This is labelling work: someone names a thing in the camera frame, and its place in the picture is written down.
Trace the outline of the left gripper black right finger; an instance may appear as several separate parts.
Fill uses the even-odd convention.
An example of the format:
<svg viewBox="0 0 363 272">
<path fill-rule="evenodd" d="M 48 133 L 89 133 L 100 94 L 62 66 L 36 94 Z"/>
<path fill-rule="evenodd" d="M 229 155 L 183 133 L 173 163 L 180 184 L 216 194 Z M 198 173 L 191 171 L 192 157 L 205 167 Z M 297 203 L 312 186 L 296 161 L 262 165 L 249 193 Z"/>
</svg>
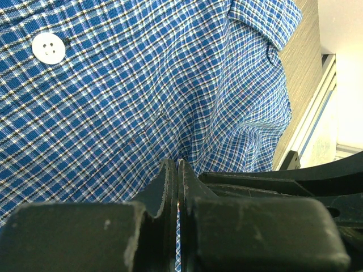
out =
<svg viewBox="0 0 363 272">
<path fill-rule="evenodd" d="M 219 197 L 179 163 L 182 271 L 347 271 L 326 207 L 312 198 Z"/>
</svg>

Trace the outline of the aluminium frame rail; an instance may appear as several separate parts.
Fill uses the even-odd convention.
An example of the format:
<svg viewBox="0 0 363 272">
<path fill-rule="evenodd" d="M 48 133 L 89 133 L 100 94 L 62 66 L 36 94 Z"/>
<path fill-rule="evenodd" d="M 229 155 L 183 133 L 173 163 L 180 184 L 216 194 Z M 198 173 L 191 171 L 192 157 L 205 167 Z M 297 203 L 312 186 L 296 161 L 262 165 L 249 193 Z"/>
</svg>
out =
<svg viewBox="0 0 363 272">
<path fill-rule="evenodd" d="M 303 168 L 329 163 L 336 153 L 336 56 L 322 56 L 323 75 L 300 119 L 292 138 L 283 145 L 282 158 L 275 170 L 282 167 L 289 151 L 296 151 Z"/>
</svg>

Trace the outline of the white shirt button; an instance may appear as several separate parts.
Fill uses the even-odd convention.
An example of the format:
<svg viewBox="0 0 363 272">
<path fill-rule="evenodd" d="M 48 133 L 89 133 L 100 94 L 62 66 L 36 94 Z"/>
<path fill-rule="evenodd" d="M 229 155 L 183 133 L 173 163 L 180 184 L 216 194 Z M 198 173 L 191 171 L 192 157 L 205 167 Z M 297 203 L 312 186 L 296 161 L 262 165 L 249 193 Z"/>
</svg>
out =
<svg viewBox="0 0 363 272">
<path fill-rule="evenodd" d="M 42 63 L 55 65 L 66 55 L 64 42 L 55 34 L 43 32 L 36 35 L 31 44 L 33 55 Z"/>
</svg>

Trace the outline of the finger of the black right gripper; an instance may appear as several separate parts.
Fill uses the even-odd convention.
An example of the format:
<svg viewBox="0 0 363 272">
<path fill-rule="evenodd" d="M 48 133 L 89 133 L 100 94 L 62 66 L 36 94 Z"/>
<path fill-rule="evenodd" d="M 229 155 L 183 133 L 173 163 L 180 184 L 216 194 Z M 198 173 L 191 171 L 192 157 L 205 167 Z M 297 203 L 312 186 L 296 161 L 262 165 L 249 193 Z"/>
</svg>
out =
<svg viewBox="0 0 363 272">
<path fill-rule="evenodd" d="M 338 226 L 362 228 L 362 153 L 314 167 L 259 173 L 203 173 L 221 196 L 305 197 L 320 201 Z"/>
</svg>

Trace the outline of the blue plaid shirt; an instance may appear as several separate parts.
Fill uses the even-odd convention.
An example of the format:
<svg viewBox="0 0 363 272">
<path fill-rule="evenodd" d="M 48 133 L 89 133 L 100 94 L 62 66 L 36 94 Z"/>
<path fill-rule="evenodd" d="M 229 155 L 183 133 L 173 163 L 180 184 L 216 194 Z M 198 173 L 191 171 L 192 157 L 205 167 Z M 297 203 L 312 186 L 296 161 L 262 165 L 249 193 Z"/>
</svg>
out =
<svg viewBox="0 0 363 272">
<path fill-rule="evenodd" d="M 121 202 L 163 159 L 265 172 L 292 112 L 294 1 L 2 1 L 1 225 L 31 202 Z M 33 38 L 65 44 L 40 62 Z"/>
</svg>

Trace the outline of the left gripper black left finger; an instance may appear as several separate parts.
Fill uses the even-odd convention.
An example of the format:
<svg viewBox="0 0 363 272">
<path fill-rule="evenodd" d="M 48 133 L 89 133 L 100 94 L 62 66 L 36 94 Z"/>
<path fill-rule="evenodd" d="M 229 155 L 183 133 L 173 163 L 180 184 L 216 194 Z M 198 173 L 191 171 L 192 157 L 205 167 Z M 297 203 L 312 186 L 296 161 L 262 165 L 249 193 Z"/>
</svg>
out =
<svg viewBox="0 0 363 272">
<path fill-rule="evenodd" d="M 2 271 L 174 271 L 177 175 L 164 160 L 123 203 L 29 203 L 1 233 Z"/>
</svg>

